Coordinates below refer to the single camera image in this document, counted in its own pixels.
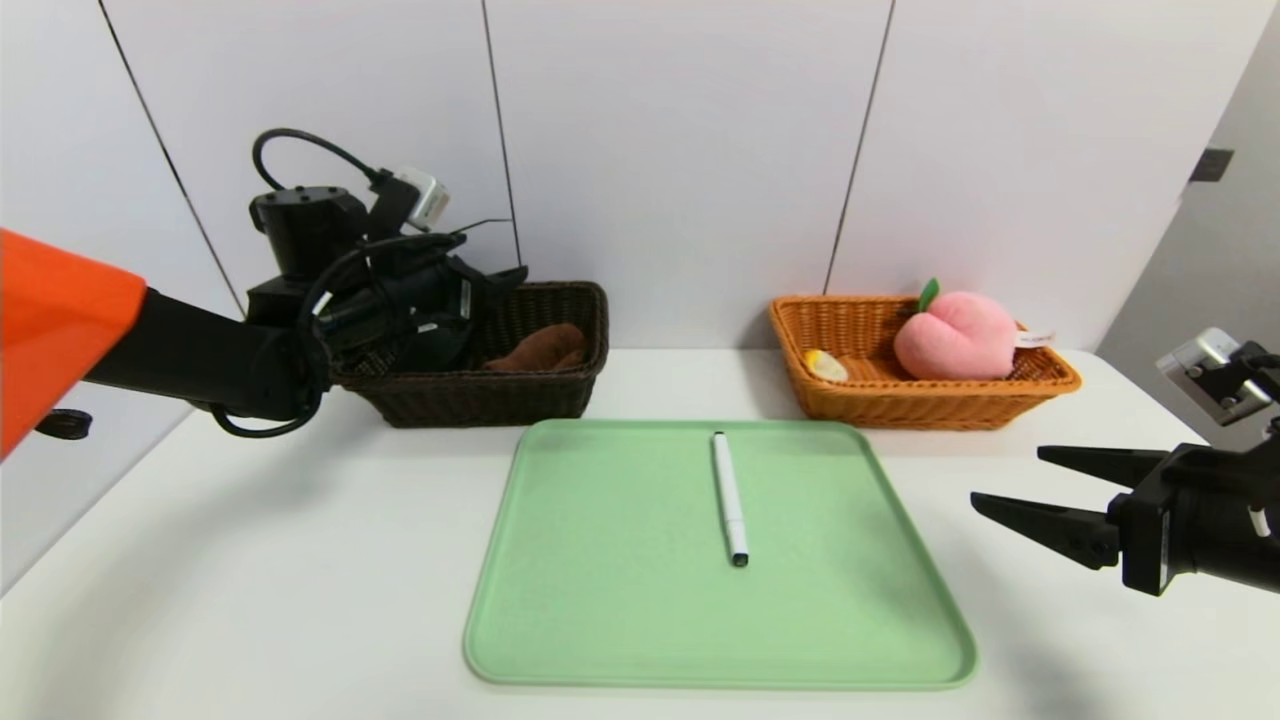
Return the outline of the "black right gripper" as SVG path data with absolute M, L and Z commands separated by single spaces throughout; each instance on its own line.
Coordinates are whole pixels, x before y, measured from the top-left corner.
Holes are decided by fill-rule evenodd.
M 1277 439 L 1245 452 L 1048 445 L 1041 461 L 1135 489 L 1123 498 L 1123 583 L 1161 596 L 1180 574 L 1277 592 Z M 983 518 L 1100 570 L 1119 565 L 1120 532 L 1103 512 L 973 492 Z

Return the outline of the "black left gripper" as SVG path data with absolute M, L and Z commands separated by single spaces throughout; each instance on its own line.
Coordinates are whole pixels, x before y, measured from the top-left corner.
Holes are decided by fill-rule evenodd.
M 406 266 L 376 264 L 389 301 L 392 372 L 452 372 L 463 361 L 477 313 L 476 272 L 460 258 Z M 503 301 L 529 277 L 525 265 L 486 274 L 488 301 Z

